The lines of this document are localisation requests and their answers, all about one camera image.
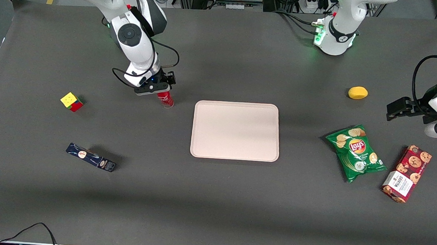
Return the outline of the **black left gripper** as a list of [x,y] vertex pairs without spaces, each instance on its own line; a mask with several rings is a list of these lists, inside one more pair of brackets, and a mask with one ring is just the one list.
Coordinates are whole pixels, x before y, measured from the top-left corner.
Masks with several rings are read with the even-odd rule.
[[416,100],[410,97],[401,97],[387,105],[386,120],[392,121],[401,117],[421,117],[423,124],[437,122],[437,113],[432,109],[428,101]]

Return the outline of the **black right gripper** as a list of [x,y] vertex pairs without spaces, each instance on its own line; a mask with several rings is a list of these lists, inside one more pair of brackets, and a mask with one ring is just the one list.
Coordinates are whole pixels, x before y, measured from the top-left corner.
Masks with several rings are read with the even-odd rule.
[[147,81],[146,84],[154,85],[154,86],[173,86],[176,84],[176,76],[174,74],[174,71],[165,72],[163,69],[160,69],[159,72],[153,76],[151,76]]

